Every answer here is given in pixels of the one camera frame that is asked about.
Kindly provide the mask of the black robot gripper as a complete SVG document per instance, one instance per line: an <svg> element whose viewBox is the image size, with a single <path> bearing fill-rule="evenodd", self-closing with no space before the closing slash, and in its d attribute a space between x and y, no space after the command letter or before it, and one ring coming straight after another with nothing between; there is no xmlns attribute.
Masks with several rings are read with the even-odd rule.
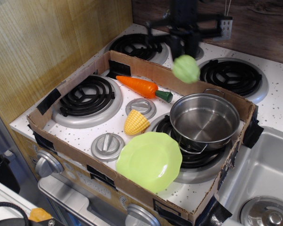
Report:
<svg viewBox="0 0 283 226"><path fill-rule="evenodd" d="M168 26L168 45L171 49L173 60L185 53L184 41L181 36L187 36L186 54L196 58L201 38L214 38L222 36L221 14L201 14L198 12L197 0L171 0L169 4L169 16L157 21L148 21L146 28L148 36L153 37L152 29ZM201 29L199 23L215 21L216 25L211 29Z"/></svg>

